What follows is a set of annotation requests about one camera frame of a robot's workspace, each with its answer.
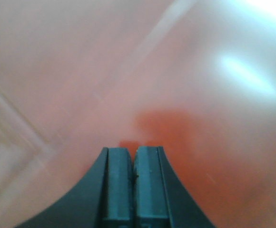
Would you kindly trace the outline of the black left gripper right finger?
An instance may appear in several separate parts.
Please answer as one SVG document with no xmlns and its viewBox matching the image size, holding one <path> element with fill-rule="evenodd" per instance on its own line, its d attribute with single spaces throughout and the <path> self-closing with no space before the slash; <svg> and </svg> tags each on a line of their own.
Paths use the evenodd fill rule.
<svg viewBox="0 0 276 228">
<path fill-rule="evenodd" d="M 163 147 L 140 146 L 134 161 L 137 228 L 212 228 L 174 172 Z"/>
</svg>

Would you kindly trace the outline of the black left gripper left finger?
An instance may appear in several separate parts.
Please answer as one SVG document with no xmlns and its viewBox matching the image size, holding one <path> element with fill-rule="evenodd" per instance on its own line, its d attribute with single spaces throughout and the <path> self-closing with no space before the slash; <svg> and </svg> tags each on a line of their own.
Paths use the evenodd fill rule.
<svg viewBox="0 0 276 228">
<path fill-rule="evenodd" d="M 126 148 L 103 148 L 63 197 L 20 228 L 132 228 L 132 164 Z"/>
</svg>

